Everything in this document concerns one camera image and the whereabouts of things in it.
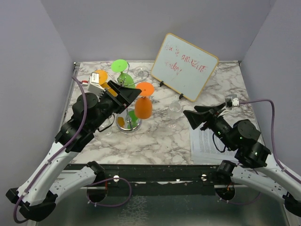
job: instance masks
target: clear glass cup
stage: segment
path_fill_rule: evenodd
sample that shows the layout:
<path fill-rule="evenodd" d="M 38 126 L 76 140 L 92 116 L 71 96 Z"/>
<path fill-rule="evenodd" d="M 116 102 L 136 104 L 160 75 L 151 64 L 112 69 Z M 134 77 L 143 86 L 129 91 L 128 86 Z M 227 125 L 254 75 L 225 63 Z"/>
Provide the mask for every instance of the clear glass cup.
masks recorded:
<path fill-rule="evenodd" d="M 141 81 L 143 81 L 143 79 L 145 77 L 148 77 L 149 73 L 150 73 L 150 70 L 146 66 L 139 66 L 133 70 L 133 74 L 136 77 L 139 77 L 141 79 Z"/>
<path fill-rule="evenodd" d="M 168 122 L 168 127 L 174 129 L 176 127 L 177 120 L 182 115 L 182 106 L 178 101 L 173 101 L 168 107 L 168 117 L 170 121 Z"/>
<path fill-rule="evenodd" d="M 103 130 L 104 128 L 106 128 L 107 126 L 111 125 L 112 121 L 111 118 L 106 119 L 103 124 L 99 127 L 99 130 Z M 101 134 L 104 134 L 106 136 L 109 136 L 112 134 L 112 125 L 110 127 L 108 127 L 105 131 L 101 132 Z"/>

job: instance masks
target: marble countertop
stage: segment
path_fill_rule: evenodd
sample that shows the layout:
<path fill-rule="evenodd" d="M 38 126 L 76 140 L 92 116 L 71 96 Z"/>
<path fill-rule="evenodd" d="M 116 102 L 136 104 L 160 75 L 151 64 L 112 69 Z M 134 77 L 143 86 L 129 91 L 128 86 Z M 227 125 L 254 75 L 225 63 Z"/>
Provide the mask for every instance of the marble countertop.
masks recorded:
<path fill-rule="evenodd" d="M 106 70 L 117 78 L 117 73 L 111 70 L 111 64 L 112 62 L 83 62 L 80 64 L 78 79 L 88 80 L 91 72 L 97 69 Z M 129 74 L 138 81 L 140 78 L 133 75 L 133 69 L 143 65 L 151 70 L 153 61 L 129 61 L 129 64 Z M 97 161 L 102 164 L 193 164 L 190 159 L 189 123 L 184 114 L 175 129 L 167 126 L 167 108 L 171 102 L 178 100 L 179 94 L 166 86 L 160 87 L 159 81 L 151 76 L 146 81 L 155 87 L 150 98 L 153 104 L 152 116 L 143 120 L 141 127 L 134 133 L 125 134 L 119 131 L 116 123 L 113 124 L 112 134 L 109 136 L 96 132 L 95 138 L 72 163 Z M 193 110 L 195 105 L 218 105 L 229 94 L 237 94 L 241 100 L 248 99 L 238 62 L 219 63 L 198 99 L 191 102 L 183 98 L 180 104 L 183 110 Z M 65 121 L 72 116 L 72 105 L 79 95 L 81 92 L 75 85 Z M 230 125 L 242 119 L 249 119 L 257 125 L 250 105 L 235 108 L 224 118 Z"/>

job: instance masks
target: white wall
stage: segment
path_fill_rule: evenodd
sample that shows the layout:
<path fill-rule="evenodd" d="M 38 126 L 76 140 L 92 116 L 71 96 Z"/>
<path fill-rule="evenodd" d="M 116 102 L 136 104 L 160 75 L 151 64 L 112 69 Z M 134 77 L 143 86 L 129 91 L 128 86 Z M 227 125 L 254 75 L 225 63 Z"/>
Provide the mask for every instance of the white wall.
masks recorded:
<path fill-rule="evenodd" d="M 2 1 L 0 21 L 0 225 L 11 226 L 14 205 L 5 193 L 49 150 L 73 63 L 39 0 Z"/>
<path fill-rule="evenodd" d="M 279 158 L 301 175 L 301 1 L 277 0 L 241 70 L 251 99 L 275 103 Z M 269 104 L 253 105 L 264 141 L 271 148 Z"/>
<path fill-rule="evenodd" d="M 242 60 L 275 0 L 41 0 L 75 61 L 154 60 L 164 36 Z"/>

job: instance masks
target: purple cable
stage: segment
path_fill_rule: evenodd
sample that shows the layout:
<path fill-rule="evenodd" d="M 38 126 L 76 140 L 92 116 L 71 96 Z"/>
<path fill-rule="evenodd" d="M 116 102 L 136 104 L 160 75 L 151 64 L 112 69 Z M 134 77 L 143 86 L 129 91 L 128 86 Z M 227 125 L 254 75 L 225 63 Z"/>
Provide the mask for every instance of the purple cable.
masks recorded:
<path fill-rule="evenodd" d="M 81 121 L 81 124 L 79 126 L 79 129 L 76 131 L 76 133 L 73 135 L 73 137 L 60 149 L 58 150 L 51 158 L 48 159 L 48 162 L 52 162 L 52 160 L 54 158 L 56 158 L 56 156 L 58 156 L 62 151 L 64 151 L 64 149 L 66 147 L 68 147 L 69 144 L 71 144 L 73 142 L 73 140 L 77 137 L 77 135 L 80 133 L 80 131 L 82 130 L 82 128 L 84 127 L 85 121 L 86 121 L 86 116 L 87 116 L 87 99 L 86 99 L 86 95 L 84 92 L 84 89 L 80 83 L 80 81 L 72 76 L 72 79 L 78 84 L 79 89 L 83 95 L 83 102 L 84 102 L 84 115 L 83 115 L 83 119 Z M 28 193 L 29 189 L 32 187 L 32 185 L 37 181 L 37 179 L 39 178 L 39 176 L 42 174 L 42 172 L 45 170 L 45 168 L 47 167 L 48 164 L 44 164 L 42 166 L 42 168 L 38 171 L 38 173 L 36 174 L 36 176 L 33 178 L 33 180 L 31 181 L 31 183 L 27 186 L 27 188 L 24 190 L 24 193 Z M 22 199 L 24 198 L 24 195 L 22 194 L 19 199 L 17 200 L 15 207 L 14 207 L 14 221 L 17 224 L 21 224 L 26 222 L 28 219 L 24 219 L 24 220 L 18 220 L 17 218 L 17 210 L 18 210 L 18 206 L 20 204 L 20 202 L 22 201 Z"/>
<path fill-rule="evenodd" d="M 126 204 L 126 203 L 130 200 L 130 198 L 131 198 L 131 196 L 132 196 L 132 187 L 131 187 L 130 182 L 128 182 L 128 181 L 127 181 L 126 179 L 124 179 L 124 178 L 109 178 L 109 179 L 101 180 L 101 181 L 98 181 L 98 182 L 96 182 L 96 183 L 90 184 L 89 186 L 101 184 L 101 183 L 103 183 L 103 182 L 110 181 L 110 180 L 115 180 L 115 179 L 120 179 L 120 180 L 125 181 L 125 182 L 127 183 L 128 187 L 129 187 L 129 189 L 130 189 L 129 195 L 128 195 L 128 197 L 127 197 L 127 199 L 126 199 L 125 201 L 123 201 L 122 203 L 119 203 L 119 204 L 115 204 L 115 205 L 98 204 L 98 203 L 96 203 L 96 202 L 92 202 L 92 201 L 90 200 L 90 198 L 89 198 L 89 195 L 87 194 L 87 199 L 89 200 L 89 202 L 92 203 L 92 204 L 94 204 L 94 205 L 97 205 L 97 206 L 104 206 L 104 207 L 118 207 L 118 206 L 122 206 L 122 205 Z"/>
<path fill-rule="evenodd" d="M 271 101 L 270 99 L 259 99 L 259 100 L 253 100 L 253 101 L 242 101 L 242 102 L 240 102 L 240 104 L 244 105 L 244 104 L 251 104 L 251 103 L 265 102 L 265 101 L 270 102 L 270 104 L 272 105 L 272 123 L 271 123 L 271 137 L 272 138 L 271 139 L 272 139 L 272 148 L 273 148 L 274 159 L 275 159 L 276 163 L 279 165 L 279 167 L 282 169 L 282 171 L 287 173 L 291 178 L 293 178 L 295 181 L 297 181 L 299 184 L 301 184 L 301 180 L 299 180 L 297 177 L 295 177 L 295 175 L 293 175 L 290 171 L 286 170 L 284 168 L 284 166 L 281 164 L 280 160 L 278 159 L 276 148 L 275 148 L 275 138 L 274 138 L 275 106 L 274 106 L 273 101 Z"/>

